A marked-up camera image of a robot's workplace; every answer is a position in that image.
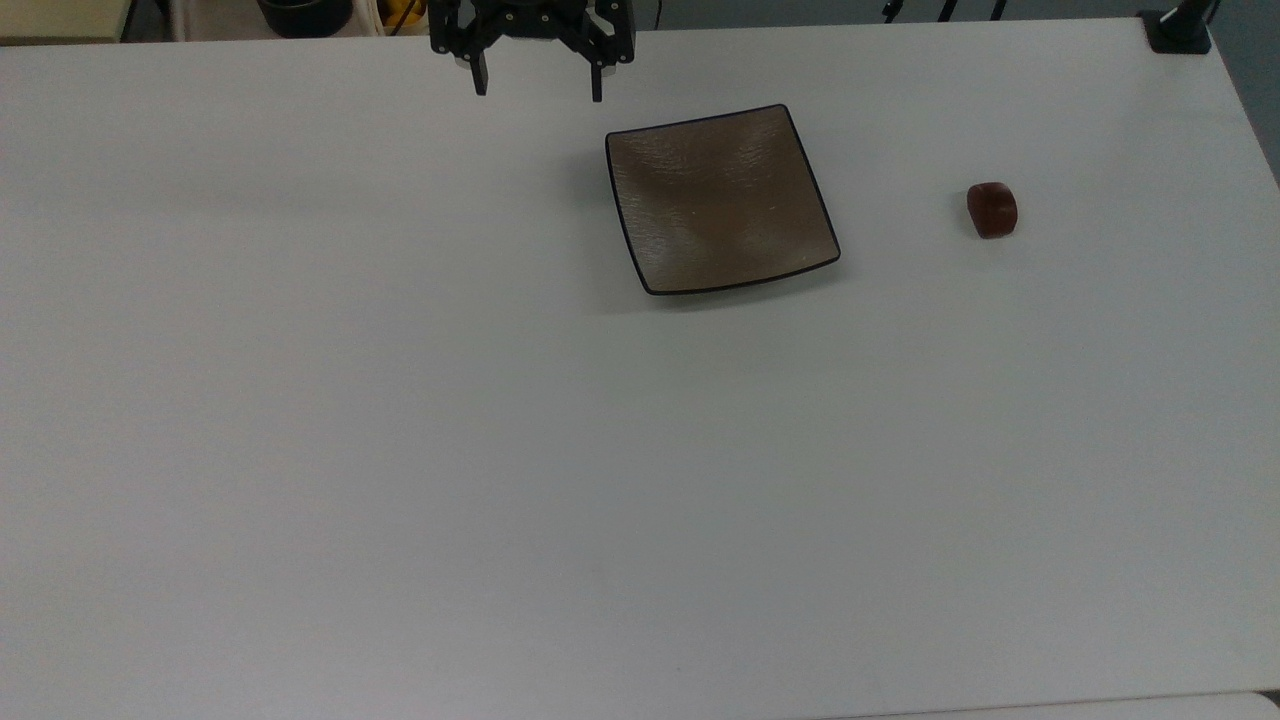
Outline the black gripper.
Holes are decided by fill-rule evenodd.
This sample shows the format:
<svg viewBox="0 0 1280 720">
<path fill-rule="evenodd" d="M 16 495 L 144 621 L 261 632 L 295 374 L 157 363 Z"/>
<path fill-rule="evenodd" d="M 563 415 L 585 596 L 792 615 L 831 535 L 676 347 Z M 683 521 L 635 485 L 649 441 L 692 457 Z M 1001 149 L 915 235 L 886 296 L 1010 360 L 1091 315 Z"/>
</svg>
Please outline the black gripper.
<svg viewBox="0 0 1280 720">
<path fill-rule="evenodd" d="M 431 49 L 470 64 L 475 92 L 488 95 L 485 51 L 503 38 L 563 44 L 591 65 L 591 100 L 603 101 L 607 67 L 635 59 L 630 1 L 430 1 Z"/>
</svg>

